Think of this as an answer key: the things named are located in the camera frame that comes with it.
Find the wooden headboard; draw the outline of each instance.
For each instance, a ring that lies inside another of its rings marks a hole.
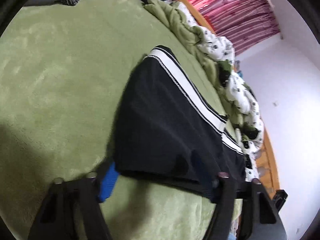
[[[208,28],[212,33],[215,34],[212,26],[207,22],[207,20],[196,10],[188,0],[178,0],[186,5],[190,13],[193,15],[195,20],[199,25]],[[275,156],[272,150],[270,139],[267,131],[264,133],[264,143],[261,148],[263,151],[262,156],[256,161],[257,167],[265,167],[268,169],[268,172],[260,178],[260,181],[266,187],[270,198],[273,198],[276,190],[280,189],[278,170],[276,166]]]

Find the red fabric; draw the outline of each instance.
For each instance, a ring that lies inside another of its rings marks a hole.
[[[267,0],[188,0],[214,27],[226,36],[240,54],[254,44],[279,33]]]

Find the curtain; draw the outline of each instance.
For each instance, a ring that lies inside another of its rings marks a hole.
[[[218,36],[226,36],[236,55],[280,32],[267,0],[188,0],[212,25]]]

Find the red striped curtain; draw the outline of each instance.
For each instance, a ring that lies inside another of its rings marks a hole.
[[[267,0],[188,0],[240,54],[280,32]]]

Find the mattress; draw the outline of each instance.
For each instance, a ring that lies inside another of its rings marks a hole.
[[[0,215],[17,239],[27,239],[54,178],[79,178],[112,153],[113,121],[130,73],[159,44],[172,49],[207,103],[225,114],[199,62],[140,0],[27,7],[12,20],[0,38]],[[215,205],[120,176],[100,207],[114,240],[191,240],[203,237]],[[236,216],[241,202],[235,207]]]

